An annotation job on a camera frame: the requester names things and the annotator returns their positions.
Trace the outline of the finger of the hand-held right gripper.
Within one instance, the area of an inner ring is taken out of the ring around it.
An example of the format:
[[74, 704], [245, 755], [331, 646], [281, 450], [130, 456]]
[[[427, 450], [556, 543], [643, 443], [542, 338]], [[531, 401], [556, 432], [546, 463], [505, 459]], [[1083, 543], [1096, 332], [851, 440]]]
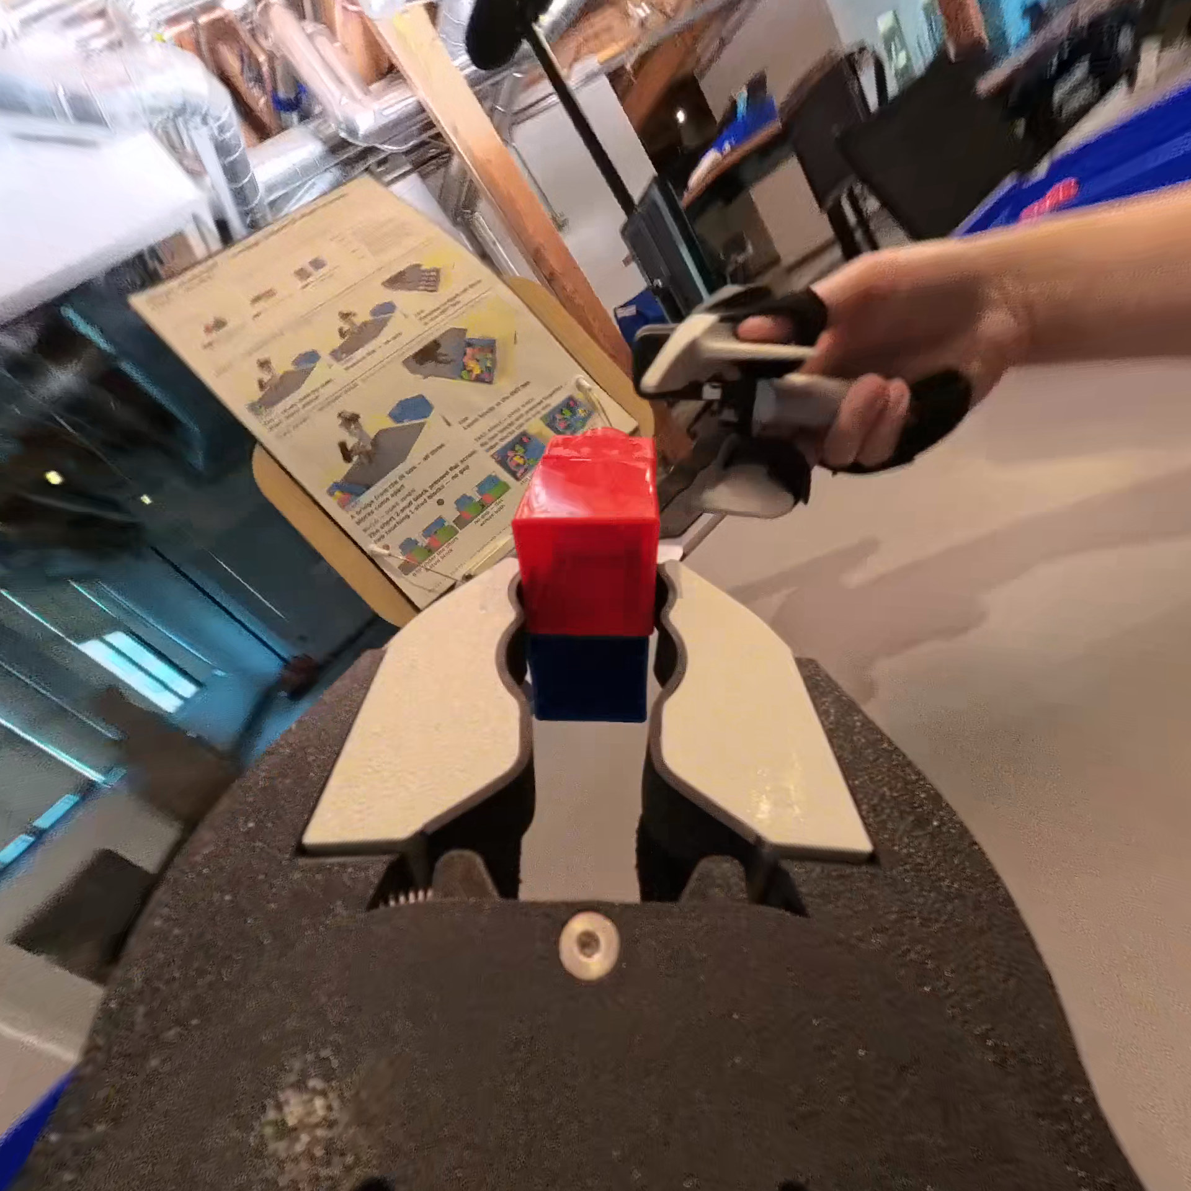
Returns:
[[683, 538], [705, 519], [780, 519], [795, 505], [798, 499], [758, 463], [723, 469], [686, 459], [664, 469], [664, 538]]
[[798, 372], [813, 347], [789, 341], [741, 338], [730, 322], [686, 319], [664, 338], [640, 369], [640, 394], [682, 394], [693, 385], [738, 381], [780, 381]]

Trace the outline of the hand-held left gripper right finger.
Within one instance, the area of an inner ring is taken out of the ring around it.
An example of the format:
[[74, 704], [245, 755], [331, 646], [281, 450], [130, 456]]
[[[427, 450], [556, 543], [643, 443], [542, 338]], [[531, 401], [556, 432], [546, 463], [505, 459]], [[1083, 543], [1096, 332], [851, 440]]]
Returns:
[[643, 894], [682, 894], [714, 854], [742, 866], [748, 894], [772, 894], [780, 860], [876, 860], [794, 652], [679, 559], [658, 568], [654, 678]]

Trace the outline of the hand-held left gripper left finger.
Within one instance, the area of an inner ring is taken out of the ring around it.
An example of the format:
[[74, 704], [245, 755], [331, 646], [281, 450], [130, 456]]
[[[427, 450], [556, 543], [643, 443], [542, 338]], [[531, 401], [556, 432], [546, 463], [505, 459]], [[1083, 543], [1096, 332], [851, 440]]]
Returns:
[[403, 624], [306, 820], [306, 854], [403, 854], [431, 876], [477, 851], [521, 883], [534, 820], [534, 730], [521, 690], [518, 568], [487, 568]]

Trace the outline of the red two-stud toy block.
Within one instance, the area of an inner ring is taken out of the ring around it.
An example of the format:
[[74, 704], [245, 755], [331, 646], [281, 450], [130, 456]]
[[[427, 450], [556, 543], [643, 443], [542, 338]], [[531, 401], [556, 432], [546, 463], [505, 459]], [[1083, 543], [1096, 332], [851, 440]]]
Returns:
[[577, 474], [584, 484], [658, 487], [658, 444], [617, 428], [589, 428], [577, 437], [555, 437], [537, 466], [542, 474]]

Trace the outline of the blue one-stud toy block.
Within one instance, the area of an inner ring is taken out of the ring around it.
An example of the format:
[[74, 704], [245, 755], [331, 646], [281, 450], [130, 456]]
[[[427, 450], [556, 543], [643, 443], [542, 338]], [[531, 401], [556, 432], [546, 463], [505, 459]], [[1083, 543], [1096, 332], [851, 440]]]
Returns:
[[540, 723], [645, 723], [649, 636], [527, 634]]

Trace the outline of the red one-stud toy block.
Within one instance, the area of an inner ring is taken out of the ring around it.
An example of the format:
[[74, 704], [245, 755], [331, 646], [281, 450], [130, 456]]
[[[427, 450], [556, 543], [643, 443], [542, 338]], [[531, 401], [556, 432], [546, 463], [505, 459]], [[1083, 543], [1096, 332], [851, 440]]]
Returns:
[[512, 516], [531, 634], [649, 636], [654, 624], [658, 487], [534, 472]]

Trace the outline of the blue plastic bin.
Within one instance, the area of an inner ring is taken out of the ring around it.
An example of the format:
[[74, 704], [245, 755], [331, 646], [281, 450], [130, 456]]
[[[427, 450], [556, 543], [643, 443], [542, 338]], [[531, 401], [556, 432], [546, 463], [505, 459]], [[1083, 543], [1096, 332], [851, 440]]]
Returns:
[[63, 1094], [70, 1085], [74, 1069], [67, 1069], [32, 1109], [18, 1116], [0, 1140], [0, 1184], [5, 1187], [26, 1165], [32, 1147], [51, 1122]]

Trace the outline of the person's right forearm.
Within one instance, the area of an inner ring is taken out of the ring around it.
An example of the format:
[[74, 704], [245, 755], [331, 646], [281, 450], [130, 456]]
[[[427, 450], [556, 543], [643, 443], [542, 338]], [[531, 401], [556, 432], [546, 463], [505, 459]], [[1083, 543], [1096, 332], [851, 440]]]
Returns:
[[1018, 230], [997, 275], [1013, 314], [1013, 365], [1189, 360], [1189, 185]]

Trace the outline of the grey desk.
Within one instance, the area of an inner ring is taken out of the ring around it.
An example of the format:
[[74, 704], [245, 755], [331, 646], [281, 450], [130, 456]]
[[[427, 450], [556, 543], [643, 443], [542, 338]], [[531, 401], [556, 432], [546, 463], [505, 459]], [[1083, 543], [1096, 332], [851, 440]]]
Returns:
[[29, 1187], [1189, 1187], [1189, 365], [1024, 369], [690, 565], [794, 652], [876, 847], [640, 891], [645, 726], [534, 730], [511, 898], [301, 838], [366, 652], [93, 984], [9, 947]]

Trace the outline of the person's right hand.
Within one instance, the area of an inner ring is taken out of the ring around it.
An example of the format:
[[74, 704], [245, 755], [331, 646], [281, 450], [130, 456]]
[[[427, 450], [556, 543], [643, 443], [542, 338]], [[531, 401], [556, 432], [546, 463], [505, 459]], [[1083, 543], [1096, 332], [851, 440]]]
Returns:
[[850, 381], [811, 463], [876, 472], [941, 443], [1004, 378], [1013, 314], [975, 242], [922, 242], [851, 260], [813, 288], [825, 313], [798, 378]]

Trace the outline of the black floor stand with panel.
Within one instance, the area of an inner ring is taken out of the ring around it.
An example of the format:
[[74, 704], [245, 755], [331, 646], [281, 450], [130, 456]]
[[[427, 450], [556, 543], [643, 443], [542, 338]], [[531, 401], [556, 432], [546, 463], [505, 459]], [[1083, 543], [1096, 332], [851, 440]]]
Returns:
[[466, 17], [466, 56], [480, 71], [511, 68], [518, 49], [527, 49], [537, 58], [546, 83], [552, 86], [587, 157], [623, 211], [620, 235], [633, 264], [643, 272], [649, 292], [661, 301], [668, 322], [679, 322], [710, 297], [720, 275], [702, 251], [676, 189], [664, 176], [652, 176], [640, 198], [627, 189], [564, 73], [546, 30], [547, 12], [552, 3], [546, 0], [471, 3]]

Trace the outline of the wooden office table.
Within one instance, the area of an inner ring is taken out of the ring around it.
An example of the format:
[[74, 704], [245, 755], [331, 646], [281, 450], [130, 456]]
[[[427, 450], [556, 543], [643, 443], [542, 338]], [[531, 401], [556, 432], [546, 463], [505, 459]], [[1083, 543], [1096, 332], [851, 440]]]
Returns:
[[738, 92], [710, 149], [693, 167], [682, 205], [690, 210], [716, 180], [780, 136], [780, 112], [770, 93]]

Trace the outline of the black easel board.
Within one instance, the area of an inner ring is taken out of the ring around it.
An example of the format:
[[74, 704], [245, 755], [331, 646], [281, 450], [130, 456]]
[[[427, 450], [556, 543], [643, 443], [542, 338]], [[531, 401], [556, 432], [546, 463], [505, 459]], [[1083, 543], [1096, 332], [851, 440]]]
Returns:
[[838, 133], [844, 161], [915, 242], [954, 232], [1012, 174], [1027, 143], [978, 98], [982, 64], [935, 58], [866, 120]]

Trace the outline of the blue table cover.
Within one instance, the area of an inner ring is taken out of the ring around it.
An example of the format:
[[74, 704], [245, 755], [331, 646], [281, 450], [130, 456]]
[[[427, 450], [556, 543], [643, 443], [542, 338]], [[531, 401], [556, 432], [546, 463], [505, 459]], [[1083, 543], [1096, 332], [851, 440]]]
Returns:
[[1047, 164], [1004, 180], [954, 235], [999, 230], [1191, 180], [1191, 92], [1180, 89]]

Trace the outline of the wide silver ventilation duct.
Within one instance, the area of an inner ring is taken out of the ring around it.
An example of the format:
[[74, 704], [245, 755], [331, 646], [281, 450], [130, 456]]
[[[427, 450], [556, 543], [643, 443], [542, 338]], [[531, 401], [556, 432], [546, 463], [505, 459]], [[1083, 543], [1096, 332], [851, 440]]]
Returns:
[[37, 39], [9, 40], [0, 52], [0, 105], [2, 117], [74, 138], [183, 138], [198, 149], [232, 242], [347, 180], [325, 130], [290, 130], [251, 149], [226, 86], [172, 43], [85, 56]]

